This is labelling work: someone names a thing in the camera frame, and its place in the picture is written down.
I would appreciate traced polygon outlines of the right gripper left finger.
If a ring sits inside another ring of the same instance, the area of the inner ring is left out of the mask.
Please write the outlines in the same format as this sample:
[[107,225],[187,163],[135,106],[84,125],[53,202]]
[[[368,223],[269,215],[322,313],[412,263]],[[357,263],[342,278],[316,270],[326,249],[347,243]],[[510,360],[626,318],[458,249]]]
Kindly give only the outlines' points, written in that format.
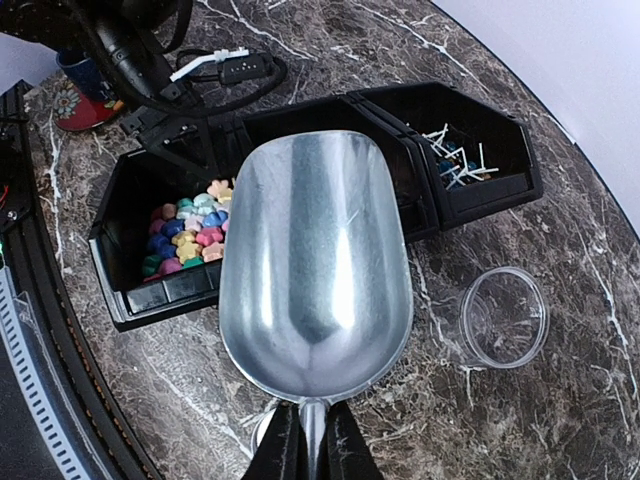
[[263,417],[270,420],[268,428],[241,479],[305,479],[306,453],[298,406],[280,402]]

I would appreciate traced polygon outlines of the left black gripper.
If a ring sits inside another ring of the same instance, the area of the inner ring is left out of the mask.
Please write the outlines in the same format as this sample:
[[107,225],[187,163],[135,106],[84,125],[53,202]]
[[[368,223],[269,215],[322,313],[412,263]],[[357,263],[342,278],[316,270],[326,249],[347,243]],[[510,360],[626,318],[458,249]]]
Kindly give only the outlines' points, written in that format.
[[[162,43],[155,31],[172,17],[173,34]],[[221,167],[210,119],[235,110],[237,103],[208,106],[191,81],[171,78],[166,55],[182,46],[190,20],[189,14],[91,14],[89,39],[98,65],[133,103],[123,129],[149,153],[205,175]]]

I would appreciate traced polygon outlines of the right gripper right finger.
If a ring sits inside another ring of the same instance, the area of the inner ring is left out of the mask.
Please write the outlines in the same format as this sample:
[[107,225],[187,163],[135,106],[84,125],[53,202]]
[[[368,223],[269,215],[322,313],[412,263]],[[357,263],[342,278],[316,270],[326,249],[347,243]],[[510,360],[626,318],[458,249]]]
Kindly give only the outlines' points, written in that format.
[[330,408],[325,437],[325,479],[384,479],[346,402]]

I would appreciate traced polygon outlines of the black bin with flower candies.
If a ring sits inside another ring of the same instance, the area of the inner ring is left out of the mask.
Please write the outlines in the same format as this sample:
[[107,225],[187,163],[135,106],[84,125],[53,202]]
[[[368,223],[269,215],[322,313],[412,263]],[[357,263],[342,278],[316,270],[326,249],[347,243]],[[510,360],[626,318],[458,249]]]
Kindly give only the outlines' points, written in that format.
[[218,304],[220,261],[148,282],[142,265],[148,254],[152,211],[204,191],[214,179],[235,177],[239,167],[224,155],[202,172],[143,149],[119,157],[89,234],[99,285],[118,331]]

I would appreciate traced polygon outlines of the silver metal scoop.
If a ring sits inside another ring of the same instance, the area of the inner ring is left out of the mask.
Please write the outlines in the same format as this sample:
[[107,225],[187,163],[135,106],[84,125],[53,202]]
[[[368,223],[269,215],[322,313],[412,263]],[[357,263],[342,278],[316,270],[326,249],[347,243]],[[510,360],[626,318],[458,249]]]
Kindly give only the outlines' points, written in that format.
[[329,408],[386,375],[412,328],[399,211],[371,138],[314,131],[249,154],[232,194],[218,309],[235,366],[298,406],[308,475],[318,478]]

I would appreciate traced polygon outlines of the black bin with small candies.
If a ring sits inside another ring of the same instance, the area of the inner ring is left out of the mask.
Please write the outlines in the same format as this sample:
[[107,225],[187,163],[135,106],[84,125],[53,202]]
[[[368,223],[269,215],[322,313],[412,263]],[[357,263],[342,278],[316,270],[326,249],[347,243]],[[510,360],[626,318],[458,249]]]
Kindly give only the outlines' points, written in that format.
[[270,140],[324,130],[359,132],[380,148],[393,181],[408,243],[439,232],[440,224],[418,147],[398,128],[347,95],[315,99],[234,119],[227,136],[229,160],[238,168],[252,150]]

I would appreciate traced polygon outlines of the clear plastic jar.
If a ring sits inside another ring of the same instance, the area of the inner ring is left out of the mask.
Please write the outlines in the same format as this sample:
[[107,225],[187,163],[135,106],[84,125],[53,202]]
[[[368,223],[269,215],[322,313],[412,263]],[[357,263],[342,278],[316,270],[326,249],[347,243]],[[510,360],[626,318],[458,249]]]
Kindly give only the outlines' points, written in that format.
[[546,299],[526,270],[501,266],[477,277],[459,307],[458,332],[467,367],[522,367],[542,350],[550,320]]

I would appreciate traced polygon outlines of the black bin with lollipops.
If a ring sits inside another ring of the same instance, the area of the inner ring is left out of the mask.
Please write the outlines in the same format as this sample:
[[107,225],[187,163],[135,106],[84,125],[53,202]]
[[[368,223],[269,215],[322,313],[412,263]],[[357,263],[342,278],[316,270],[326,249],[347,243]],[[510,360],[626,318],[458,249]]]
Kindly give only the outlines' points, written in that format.
[[477,160],[479,142],[488,165],[501,168],[495,179],[446,191],[434,166],[426,173],[440,226],[450,230],[486,216],[538,200],[543,195],[540,169],[522,122],[439,82],[356,90],[350,96],[396,127],[421,153],[418,135],[445,122],[460,129],[467,154]]

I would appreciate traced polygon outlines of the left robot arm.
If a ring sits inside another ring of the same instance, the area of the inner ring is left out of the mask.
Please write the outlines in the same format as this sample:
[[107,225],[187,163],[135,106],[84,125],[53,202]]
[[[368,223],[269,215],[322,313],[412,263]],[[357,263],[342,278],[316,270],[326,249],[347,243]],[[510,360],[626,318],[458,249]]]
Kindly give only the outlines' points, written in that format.
[[1,30],[55,51],[88,54],[108,90],[129,112],[121,127],[149,153],[205,176],[221,165],[210,120],[226,107],[210,107],[185,79],[173,79],[166,56],[182,46],[191,1],[4,1]]

